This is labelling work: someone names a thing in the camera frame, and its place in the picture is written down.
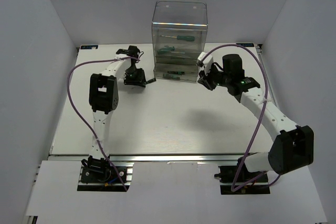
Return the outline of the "thin black green screwdriver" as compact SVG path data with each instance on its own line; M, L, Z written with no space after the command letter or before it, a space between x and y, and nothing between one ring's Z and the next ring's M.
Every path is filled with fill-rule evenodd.
M154 82L156 82L156 78L152 78L152 79L150 79L150 80L147 80L147 81L145 82L145 85L148 85L148 84L151 84L151 83L154 83Z

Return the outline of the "small black green screwdriver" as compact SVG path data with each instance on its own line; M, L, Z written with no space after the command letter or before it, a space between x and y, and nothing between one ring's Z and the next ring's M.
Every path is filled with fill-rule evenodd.
M163 74L162 78L173 79L173 80L180 80L181 79L180 76L173 75L173 74Z

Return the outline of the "long green handle screwdriver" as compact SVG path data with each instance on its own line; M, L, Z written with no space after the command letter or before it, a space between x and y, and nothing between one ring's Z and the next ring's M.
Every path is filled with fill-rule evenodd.
M156 51L158 55L163 55L163 54L185 54L183 51L178 51L175 49L175 47L163 47L160 48L159 50Z

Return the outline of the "short green handle screwdriver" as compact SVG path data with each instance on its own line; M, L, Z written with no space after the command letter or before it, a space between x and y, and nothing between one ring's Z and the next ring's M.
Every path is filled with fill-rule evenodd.
M165 37L165 38L174 38L176 40L181 40L181 41L188 41L188 42L193 42L195 41L195 37L194 36L168 36L168 35L160 35L160 37Z

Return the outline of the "clear plastic drawer cabinet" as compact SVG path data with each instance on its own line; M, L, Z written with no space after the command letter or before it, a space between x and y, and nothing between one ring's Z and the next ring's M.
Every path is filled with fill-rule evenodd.
M154 76L196 82L197 58L204 50L207 5L192 0L159 0L152 18Z

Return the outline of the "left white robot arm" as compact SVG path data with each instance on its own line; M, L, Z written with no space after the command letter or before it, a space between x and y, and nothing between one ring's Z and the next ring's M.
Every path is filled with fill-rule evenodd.
M102 72L90 77L89 104L93 113L92 147L88 163L105 161L110 154L110 123L119 103L118 81L127 86L146 86L145 73L136 66L141 51L136 46L118 49L118 60L110 63Z

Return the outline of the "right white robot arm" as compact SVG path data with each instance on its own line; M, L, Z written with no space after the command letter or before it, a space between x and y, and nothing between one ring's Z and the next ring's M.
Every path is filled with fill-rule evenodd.
M274 171L279 175L313 162L314 132L309 126L299 126L285 116L272 102L264 97L260 84L245 76L242 59L238 54L222 57L219 67L212 56L202 52L197 63L201 70L198 82L209 90L226 87L240 104L256 118L270 135L273 144L269 152L248 155L238 166L238 177L247 182L256 172Z

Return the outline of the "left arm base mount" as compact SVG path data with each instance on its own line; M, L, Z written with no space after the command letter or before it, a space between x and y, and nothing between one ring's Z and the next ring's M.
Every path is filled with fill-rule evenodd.
M117 166L117 173L108 162L104 162L104 168L88 167L84 163L86 161L82 160L77 191L125 193L129 189L131 184L130 166Z

